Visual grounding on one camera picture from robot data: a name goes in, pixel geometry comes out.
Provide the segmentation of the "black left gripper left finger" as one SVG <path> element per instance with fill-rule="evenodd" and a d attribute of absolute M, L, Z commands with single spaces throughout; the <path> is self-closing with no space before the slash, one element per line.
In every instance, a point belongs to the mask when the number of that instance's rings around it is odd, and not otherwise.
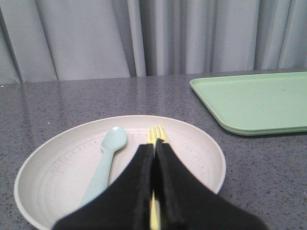
<path fill-rule="evenodd" d="M 152 144 L 141 144 L 120 176 L 97 198 L 58 220 L 55 230 L 148 230 Z"/>

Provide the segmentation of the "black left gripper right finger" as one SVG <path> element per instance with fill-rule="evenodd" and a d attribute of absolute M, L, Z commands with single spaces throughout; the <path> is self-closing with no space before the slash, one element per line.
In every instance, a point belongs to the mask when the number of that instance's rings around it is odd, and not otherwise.
<path fill-rule="evenodd" d="M 264 222 L 204 186 L 171 146 L 157 140 L 153 188 L 164 230 L 265 230 Z"/>

